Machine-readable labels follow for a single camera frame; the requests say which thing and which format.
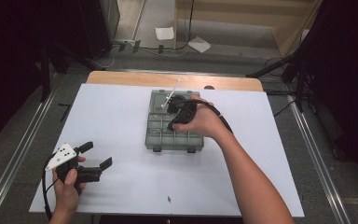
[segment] white paper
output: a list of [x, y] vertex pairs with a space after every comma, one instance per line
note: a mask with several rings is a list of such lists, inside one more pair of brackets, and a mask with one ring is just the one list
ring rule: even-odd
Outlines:
[[156, 28], [156, 36], [159, 40], [173, 39], [173, 28]]
[[[98, 166], [109, 157], [113, 165], [103, 172], [100, 182], [87, 184], [77, 212], [239, 217], [227, 166], [215, 141], [204, 138], [203, 150], [195, 154], [146, 149], [150, 95], [152, 90], [161, 89], [167, 88], [82, 85], [57, 146], [67, 142], [78, 147], [92, 141], [94, 148], [84, 154], [87, 160], [83, 165]], [[199, 91], [224, 114], [239, 142], [280, 192], [292, 216], [303, 217], [267, 95], [255, 91], [192, 91]], [[49, 186], [51, 172], [47, 180]], [[53, 209], [54, 190], [48, 192], [48, 199]], [[41, 185], [30, 212], [44, 212]]]
[[198, 36], [196, 38], [190, 40], [188, 42], [188, 45], [191, 48], [193, 48], [193, 49], [195, 49], [195, 50], [197, 50], [197, 51], [199, 51], [201, 53], [205, 52], [205, 50], [207, 50], [207, 49], [209, 49], [211, 47], [211, 44], [209, 44], [205, 40], [199, 38]]

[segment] floor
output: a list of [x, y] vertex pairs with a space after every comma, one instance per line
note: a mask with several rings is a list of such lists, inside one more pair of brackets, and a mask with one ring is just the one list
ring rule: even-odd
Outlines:
[[[118, 40], [141, 40], [141, 47], [149, 48], [157, 48], [158, 45], [167, 48], [172, 46], [170, 40], [157, 40], [155, 27], [172, 26], [173, 1], [119, 0], [118, 4], [121, 12], [121, 21], [117, 28]], [[184, 28], [183, 25], [181, 36], [186, 36]], [[179, 53], [164, 51], [164, 56], [175, 57], [164, 57], [164, 60], [153, 54], [156, 50], [151, 50], [153, 53], [140, 51], [135, 55], [131, 53], [131, 48], [121, 52], [114, 49], [112, 55], [101, 58], [98, 63], [114, 63], [116, 69], [208, 71], [237, 77], [257, 71], [260, 66], [262, 68], [277, 62], [281, 57], [268, 27], [193, 21], [192, 36], [207, 40], [212, 44], [211, 48], [203, 54], [198, 54], [191, 48], [183, 49]], [[205, 64], [208, 68], [200, 68], [200, 64]], [[277, 77], [281, 72], [282, 69], [277, 69], [260, 78], [265, 90], [285, 90], [286, 87]], [[55, 97], [51, 97], [48, 105], [39, 103], [41, 90], [38, 89], [0, 134], [0, 181], [8, 181], [11, 185], [10, 189], [2, 189], [0, 223], [47, 221], [44, 214], [28, 213], [35, 187], [40, 179], [41, 161], [38, 158], [46, 158], [51, 153], [64, 125], [62, 118], [65, 118], [66, 108], [60, 105], [71, 104], [74, 101], [78, 87], [86, 81], [88, 73], [89, 71], [78, 63], [71, 63], [68, 72], [70, 76], [56, 74], [52, 79], [52, 86], [55, 87], [52, 96]], [[286, 95], [270, 95], [268, 98], [274, 112], [280, 111], [291, 100]], [[40, 107], [43, 106], [48, 111], [46, 114], [40, 112]], [[41, 113], [43, 120], [33, 120], [35, 113]], [[304, 140], [307, 134], [299, 128], [299, 123], [304, 121], [301, 120], [301, 116], [304, 116], [310, 131], [308, 136], [311, 136], [312, 141], [308, 143]], [[306, 217], [297, 218], [296, 223], [358, 223], [358, 164], [334, 158], [323, 125], [307, 106], [301, 116], [296, 116], [296, 108], [289, 106], [276, 117], [282, 143], [306, 212]], [[28, 132], [30, 123], [35, 123], [38, 131], [24, 140], [23, 135]], [[316, 156], [312, 156], [315, 151], [310, 147], [317, 147]], [[23, 155], [19, 152], [22, 148], [25, 149]], [[15, 169], [7, 166], [13, 162], [13, 155], [20, 158], [20, 165]], [[318, 163], [318, 155], [323, 159], [322, 163]], [[321, 168], [315, 164], [322, 165], [322, 173], [319, 172]], [[330, 179], [333, 186], [325, 186], [324, 178]], [[338, 196], [344, 211], [338, 209], [338, 214], [334, 214], [333, 211], [337, 209], [329, 202], [336, 202], [335, 198], [329, 198], [330, 201], [326, 198], [331, 196]], [[98, 221], [98, 216], [77, 214], [74, 223]]]

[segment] white object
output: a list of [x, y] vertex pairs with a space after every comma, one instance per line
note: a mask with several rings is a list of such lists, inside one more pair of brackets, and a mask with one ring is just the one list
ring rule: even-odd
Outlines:
[[76, 156], [76, 152], [74, 151], [69, 144], [65, 143], [60, 148], [58, 148], [57, 153], [54, 157], [48, 162], [48, 166], [45, 168], [45, 171], [52, 170], [57, 166], [65, 163], [66, 161], [71, 160]]
[[172, 89], [171, 93], [167, 96], [167, 100], [164, 102], [164, 104], [163, 104], [163, 105], [161, 105], [161, 107], [162, 107], [162, 108], [164, 108], [164, 107], [167, 105], [168, 101], [170, 101], [171, 96], [172, 96], [172, 95], [173, 95], [173, 93], [175, 92], [176, 88], [178, 88], [178, 87], [179, 87], [179, 85], [180, 85], [181, 81], [182, 81], [181, 79], [177, 79], [176, 85], [173, 87], [173, 89]]
[[198, 36], [196, 38], [190, 40], [188, 42], [188, 45], [191, 48], [193, 48], [193, 49], [195, 49], [195, 50], [197, 50], [197, 51], [199, 51], [201, 53], [205, 52], [205, 50], [207, 50], [207, 49], [209, 49], [211, 47], [210, 43], [208, 43], [205, 40], [199, 38]]
[[[214, 140], [204, 138], [203, 150], [195, 154], [146, 149], [150, 92], [161, 89], [166, 88], [81, 86], [57, 145], [92, 140], [96, 149], [83, 165], [93, 167], [107, 157], [112, 157], [113, 165], [103, 172], [100, 182], [88, 183], [77, 212], [239, 217], [226, 162]], [[178, 91], [198, 91], [225, 114], [239, 142], [280, 192], [292, 216], [303, 217], [267, 95], [255, 91]], [[48, 172], [47, 185], [51, 178]], [[54, 190], [48, 192], [48, 201], [54, 209]], [[44, 206], [39, 185], [30, 212], [44, 212]]]
[[173, 39], [173, 28], [156, 28], [156, 36], [158, 40]]

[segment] metal rail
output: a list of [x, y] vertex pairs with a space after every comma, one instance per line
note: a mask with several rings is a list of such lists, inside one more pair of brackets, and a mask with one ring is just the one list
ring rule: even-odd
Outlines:
[[[293, 96], [288, 96], [289, 102], [294, 100]], [[298, 127], [305, 140], [308, 152], [312, 159], [313, 165], [315, 166], [316, 172], [321, 180], [322, 187], [326, 194], [327, 201], [330, 203], [333, 214], [338, 224], [350, 224], [350, 218], [345, 210], [344, 204], [339, 196], [336, 185], [334, 184], [331, 175], [324, 164], [324, 159], [321, 152], [316, 145], [315, 139], [310, 131], [307, 120], [303, 113], [300, 113], [295, 104], [291, 104], [293, 114], [295, 115]]]
[[44, 117], [46, 116], [48, 109], [51, 105], [52, 100], [54, 99], [55, 93], [58, 89], [59, 83], [61, 81], [61, 76], [55, 75], [53, 78], [53, 88], [51, 93], [47, 97], [44, 103], [40, 103], [37, 108], [34, 117], [32, 118], [30, 124], [28, 125], [22, 139], [20, 140], [13, 156], [10, 159], [10, 162], [7, 165], [6, 170], [0, 177], [0, 206], [5, 199], [8, 190], [13, 183], [14, 178], [16, 177], [17, 172], [20, 169], [20, 166], [32, 144], [34, 137], [39, 130], [39, 126], [42, 123]]

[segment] black stand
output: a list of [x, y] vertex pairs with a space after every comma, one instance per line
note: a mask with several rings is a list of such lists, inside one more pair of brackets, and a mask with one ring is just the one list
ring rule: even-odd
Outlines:
[[62, 57], [62, 55], [68, 55], [71, 58], [75, 59], [79, 63], [82, 63], [86, 67], [88, 67], [89, 70], [103, 70], [103, 68], [96, 66], [90, 62], [88, 62], [83, 57], [79, 56], [78, 54], [74, 53], [67, 47], [58, 44], [58, 43], [52, 43], [52, 44], [44, 44], [41, 49], [41, 70], [42, 70], [42, 98], [41, 102], [45, 102], [45, 100], [48, 98], [48, 95], [50, 93], [50, 71], [49, 71], [49, 65], [48, 60], [51, 61], [52, 65], [59, 73], [66, 73], [68, 71], [69, 65], [65, 61], [65, 59]]
[[315, 46], [315, 41], [318, 38], [318, 35], [320, 35], [319, 30], [321, 30], [324, 21], [327, 20], [327, 17], [330, 15], [330, 12], [334, 9], [335, 3], [336, 1], [333, 1], [332, 3], [330, 1], [322, 2], [320, 12], [316, 17], [315, 22], [313, 23], [310, 31], [304, 38], [303, 42], [300, 43], [300, 46], [294, 53], [287, 56], [286, 58], [283, 58], [279, 62], [276, 62], [258, 72], [248, 75], [247, 77], [259, 78], [289, 63], [290, 65], [284, 69], [281, 75], [281, 79], [283, 83], [289, 83], [293, 81], [295, 77], [297, 77], [296, 105], [299, 111], [302, 112], [303, 109], [301, 101], [305, 85], [305, 79], [307, 76], [307, 54], [310, 51], [310, 48]]

